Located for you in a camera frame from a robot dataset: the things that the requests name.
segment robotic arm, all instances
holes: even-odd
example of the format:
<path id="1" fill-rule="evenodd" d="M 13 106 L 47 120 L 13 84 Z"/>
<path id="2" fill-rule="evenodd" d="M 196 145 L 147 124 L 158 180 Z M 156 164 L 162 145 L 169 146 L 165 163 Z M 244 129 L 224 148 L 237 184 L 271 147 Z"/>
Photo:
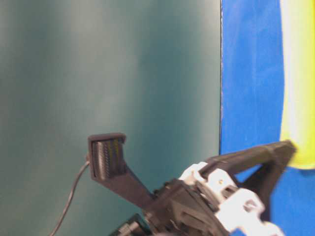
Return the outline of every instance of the robotic arm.
<path id="1" fill-rule="evenodd" d="M 124 134 L 89 137 L 92 179 L 143 210 L 112 236 L 160 233 L 227 236 L 240 229 L 247 236 L 283 236 L 270 221 L 270 194 L 295 152 L 290 141 L 257 146 L 193 164 L 151 194 L 123 159 Z M 243 183 L 235 175 L 261 165 Z"/>

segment green wall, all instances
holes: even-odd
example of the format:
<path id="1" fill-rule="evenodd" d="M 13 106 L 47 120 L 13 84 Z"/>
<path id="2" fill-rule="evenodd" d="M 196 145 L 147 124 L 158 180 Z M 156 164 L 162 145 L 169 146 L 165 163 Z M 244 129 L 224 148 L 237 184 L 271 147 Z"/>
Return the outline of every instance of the green wall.
<path id="1" fill-rule="evenodd" d="M 220 1 L 0 2 L 0 235 L 55 226 L 87 136 L 127 134 L 150 190 L 218 153 Z M 138 209 L 84 173 L 57 235 L 107 235 Z"/>

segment black plastic bracket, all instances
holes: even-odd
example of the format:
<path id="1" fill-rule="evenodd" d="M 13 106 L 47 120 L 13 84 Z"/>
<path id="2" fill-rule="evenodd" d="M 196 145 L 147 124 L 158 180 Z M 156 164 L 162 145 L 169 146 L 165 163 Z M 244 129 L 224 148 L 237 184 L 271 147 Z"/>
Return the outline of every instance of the black plastic bracket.
<path id="1" fill-rule="evenodd" d="M 207 178 L 215 169 L 226 171 L 239 187 L 249 189 L 258 195 L 266 208 L 261 219 L 270 221 L 270 195 L 294 153 L 295 147 L 292 142 L 276 142 L 211 157 L 205 161 L 208 164 L 199 173 Z M 259 164 L 261 167 L 243 183 L 236 180 L 236 174 Z"/>
<path id="2" fill-rule="evenodd" d="M 122 133 L 91 135 L 88 138 L 91 178 L 136 206 L 145 208 L 153 197 L 124 160 L 125 140 L 126 136 Z"/>

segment black cable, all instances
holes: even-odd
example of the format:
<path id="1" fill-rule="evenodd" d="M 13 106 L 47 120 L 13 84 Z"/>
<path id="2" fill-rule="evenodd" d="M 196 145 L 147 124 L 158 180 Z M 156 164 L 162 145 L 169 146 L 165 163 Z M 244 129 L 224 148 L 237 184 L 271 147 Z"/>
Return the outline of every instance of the black cable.
<path id="1" fill-rule="evenodd" d="M 74 180 L 74 183 L 73 183 L 73 186 L 72 186 L 72 189 L 71 189 L 71 192 L 69 194 L 69 197 L 68 197 L 68 201 L 67 203 L 65 204 L 65 207 L 63 209 L 63 214 L 61 215 L 61 217 L 59 218 L 59 221 L 57 223 L 57 225 L 55 226 L 54 230 L 49 234 L 49 236 L 54 236 L 55 233 L 57 232 L 57 230 L 59 229 L 61 223 L 63 222 L 63 219 L 64 219 L 64 216 L 66 215 L 68 209 L 69 209 L 69 206 L 71 204 L 71 201 L 72 201 L 72 198 L 73 198 L 73 195 L 74 195 L 74 191 L 75 191 L 75 188 L 77 187 L 77 184 L 79 182 L 79 179 L 81 177 L 81 175 L 83 174 L 83 172 L 85 171 L 85 169 L 89 166 L 90 162 L 87 161 L 80 169 L 77 177 L 75 178 Z"/>

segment blue panel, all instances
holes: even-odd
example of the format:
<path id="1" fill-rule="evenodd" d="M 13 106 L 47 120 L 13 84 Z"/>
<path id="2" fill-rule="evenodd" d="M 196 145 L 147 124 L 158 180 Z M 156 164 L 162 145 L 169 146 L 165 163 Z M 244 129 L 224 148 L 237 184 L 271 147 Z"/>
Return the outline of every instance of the blue panel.
<path id="1" fill-rule="evenodd" d="M 222 6 L 224 154 L 279 140 L 284 70 L 279 1 L 223 0 Z M 272 221 L 287 236 L 315 234 L 314 182 L 315 172 L 288 168 L 274 191 Z"/>

